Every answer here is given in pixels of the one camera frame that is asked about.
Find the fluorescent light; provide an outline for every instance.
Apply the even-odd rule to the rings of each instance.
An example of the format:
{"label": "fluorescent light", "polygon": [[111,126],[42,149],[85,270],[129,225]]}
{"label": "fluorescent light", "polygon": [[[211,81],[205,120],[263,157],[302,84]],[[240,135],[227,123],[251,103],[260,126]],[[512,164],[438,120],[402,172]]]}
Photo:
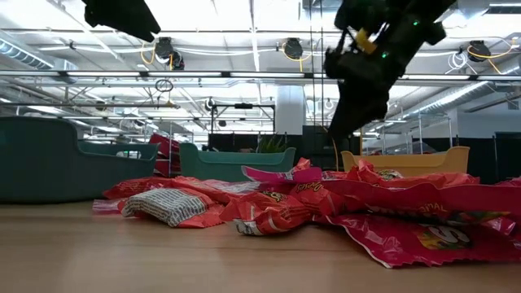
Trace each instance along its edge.
{"label": "fluorescent light", "polygon": [[388,123],[407,123],[405,120],[385,120]]}
{"label": "fluorescent light", "polygon": [[471,76],[468,75],[445,75],[445,74],[414,74],[404,75],[401,80],[410,81],[466,81]]}
{"label": "fluorescent light", "polygon": [[502,75],[479,76],[478,81],[521,81],[521,77]]}
{"label": "fluorescent light", "polygon": [[139,77],[139,72],[67,72],[70,77]]}
{"label": "fluorescent light", "polygon": [[52,71],[22,71],[22,70],[0,70],[3,77],[59,77],[57,72]]}
{"label": "fluorescent light", "polygon": [[127,116],[127,117],[120,117],[120,116],[110,116],[110,117],[104,117],[106,119],[109,119],[109,120],[136,120],[136,119],[142,119],[142,118],[145,118],[145,117],[141,117],[141,116]]}
{"label": "fluorescent light", "polygon": [[222,77],[220,72],[149,72],[150,77]]}
{"label": "fluorescent light", "polygon": [[490,7],[521,7],[521,3],[490,3]]}
{"label": "fluorescent light", "polygon": [[519,66],[516,67],[516,68],[512,68],[511,70],[507,70],[507,71],[505,72],[505,74],[510,74],[510,73],[512,73],[512,72],[514,72],[514,71],[517,71],[517,70],[519,70]]}
{"label": "fluorescent light", "polygon": [[62,112],[55,107],[48,107],[48,106],[29,106],[28,108],[31,108],[36,111],[45,112],[49,114],[61,114]]}
{"label": "fluorescent light", "polygon": [[96,126],[96,128],[107,132],[121,132],[121,129],[116,127]]}
{"label": "fluorescent light", "polygon": [[90,127],[90,125],[86,124],[85,122],[81,122],[79,120],[74,120],[74,119],[71,119],[72,122],[76,123],[77,125],[81,125],[81,126],[85,126],[85,127]]}
{"label": "fluorescent light", "polygon": [[62,117],[64,119],[81,119],[81,120],[101,120],[103,117],[99,116],[64,116]]}
{"label": "fluorescent light", "polygon": [[303,78],[303,73],[232,72],[231,77],[251,78]]}

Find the ceiling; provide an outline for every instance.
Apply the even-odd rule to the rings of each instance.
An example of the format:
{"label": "ceiling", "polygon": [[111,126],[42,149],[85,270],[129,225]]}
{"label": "ceiling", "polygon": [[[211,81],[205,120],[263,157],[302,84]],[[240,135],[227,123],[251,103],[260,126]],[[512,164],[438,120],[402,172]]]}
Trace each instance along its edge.
{"label": "ceiling", "polygon": [[[107,71],[143,71],[165,70],[165,65],[151,59],[151,44],[143,44],[135,37],[119,33],[110,28],[99,26],[90,28],[86,33],[83,26],[84,4],[81,0],[63,0],[66,11],[51,5],[53,0],[0,0],[0,29],[20,43],[30,46],[46,56],[66,59],[80,70]],[[313,57],[302,63],[303,72],[322,72],[322,52],[336,46],[340,33],[333,26],[335,13],[327,10],[311,15],[309,10],[301,9],[301,0],[146,0],[163,32],[161,37],[172,37],[174,46],[182,53],[187,71],[249,71],[249,72],[299,72],[299,62],[289,60],[278,48],[288,37],[299,37],[305,55],[313,50]],[[471,40],[484,40],[493,55],[510,51],[493,62],[500,67],[503,63],[517,58],[519,49],[512,47],[513,38],[521,37],[521,15],[519,14],[484,14],[473,20],[461,20],[447,17],[444,21],[448,37],[436,46],[424,45],[418,55],[407,67],[408,74],[469,74],[489,72],[490,63],[469,61],[461,68],[451,69],[451,58],[459,48],[467,48]],[[101,44],[110,48],[112,53]],[[142,48],[148,51],[139,52]],[[15,60],[0,55],[0,69],[29,69]],[[45,86],[44,81],[20,79],[22,82],[42,84],[41,89],[54,95],[65,95],[64,87]],[[81,81],[95,82],[84,78]],[[196,82],[197,79],[175,80],[176,82]],[[223,86],[229,81],[208,81],[202,87],[176,87],[169,94],[160,96],[160,103],[171,100],[181,108],[138,109],[140,114],[164,117],[204,116],[204,101],[213,97],[219,103],[274,103],[277,96],[277,82],[258,80],[257,82],[238,83]],[[339,98],[334,84],[303,84],[309,106],[313,100],[319,107],[314,113],[322,117],[323,98],[333,103]],[[84,87],[69,86],[71,94],[77,94]],[[390,117],[406,112],[435,94],[446,90],[447,86],[432,85],[397,85],[390,96]],[[147,103],[150,94],[140,87],[94,87],[80,92],[77,101],[93,103],[95,100],[107,100],[109,103]],[[325,110],[330,117],[332,110]],[[222,117],[267,118],[266,113],[254,110],[230,109]],[[271,125],[260,121],[239,121],[229,123],[226,130],[270,131]],[[178,122],[186,129],[203,137],[206,133],[200,123]]]}

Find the red packaging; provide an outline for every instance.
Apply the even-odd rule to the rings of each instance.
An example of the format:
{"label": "red packaging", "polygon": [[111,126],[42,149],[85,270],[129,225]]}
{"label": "red packaging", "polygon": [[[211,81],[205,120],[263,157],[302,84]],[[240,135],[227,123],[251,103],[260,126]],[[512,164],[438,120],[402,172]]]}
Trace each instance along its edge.
{"label": "red packaging", "polygon": [[521,243],[481,225],[421,225],[383,216],[353,214],[327,217],[343,226],[372,258],[388,269],[455,260],[521,261]]}
{"label": "red packaging", "polygon": [[341,215],[346,212],[346,207],[351,210],[364,208],[358,200],[325,189],[321,182],[297,184],[290,196],[303,203],[312,214],[321,216]]}
{"label": "red packaging", "polygon": [[253,191],[273,191],[289,193],[293,186],[263,184],[259,182],[228,183],[218,180],[200,181],[190,177],[176,177],[175,179],[149,177],[143,179],[132,179],[118,183],[110,190],[103,193],[108,199],[126,199],[145,191],[157,188],[185,187],[197,190],[218,203],[228,203],[230,199],[248,195]]}
{"label": "red packaging", "polygon": [[410,188],[423,183],[430,183],[438,188],[479,184],[479,178],[463,173],[438,173],[385,180],[374,171],[374,166],[371,163],[360,160],[359,165],[360,167],[353,167],[353,169],[351,169],[349,172],[349,180],[363,181],[387,188]]}
{"label": "red packaging", "polygon": [[119,204],[121,215],[153,216],[171,227],[205,228],[222,224],[224,207],[208,196],[187,188],[149,190]]}
{"label": "red packaging", "polygon": [[277,234],[311,220],[311,213],[292,196],[276,192],[255,192],[232,199],[221,219],[246,235]]}
{"label": "red packaging", "polygon": [[322,184],[333,193],[359,200],[372,212],[389,216],[449,225],[480,224],[501,216],[517,222],[521,216],[518,187],[465,185],[438,189],[432,184],[420,184],[389,189],[360,181]]}
{"label": "red packaging", "polygon": [[127,199],[132,195],[137,195],[156,188],[172,187],[174,187],[174,184],[170,178],[148,177],[120,182],[110,190],[103,192],[103,195],[108,199]]}

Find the yellow container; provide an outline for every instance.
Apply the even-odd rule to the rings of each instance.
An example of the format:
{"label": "yellow container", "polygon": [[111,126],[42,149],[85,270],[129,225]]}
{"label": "yellow container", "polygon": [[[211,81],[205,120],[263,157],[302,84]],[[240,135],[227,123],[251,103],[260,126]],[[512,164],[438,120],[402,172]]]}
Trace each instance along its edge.
{"label": "yellow container", "polygon": [[364,159],[374,165],[375,171],[396,170],[404,177],[413,177],[432,173],[466,173],[469,151],[466,146],[456,146],[443,155],[353,155],[350,151],[342,152],[344,169],[349,172],[357,162]]}

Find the wooden table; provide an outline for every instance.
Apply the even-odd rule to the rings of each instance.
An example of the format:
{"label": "wooden table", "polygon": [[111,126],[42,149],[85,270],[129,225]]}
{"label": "wooden table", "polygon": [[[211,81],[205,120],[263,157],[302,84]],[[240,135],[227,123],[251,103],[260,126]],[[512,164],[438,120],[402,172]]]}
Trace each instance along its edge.
{"label": "wooden table", "polygon": [[90,205],[0,206],[0,291],[521,292],[521,265],[391,270],[334,228],[255,238],[93,216]]}

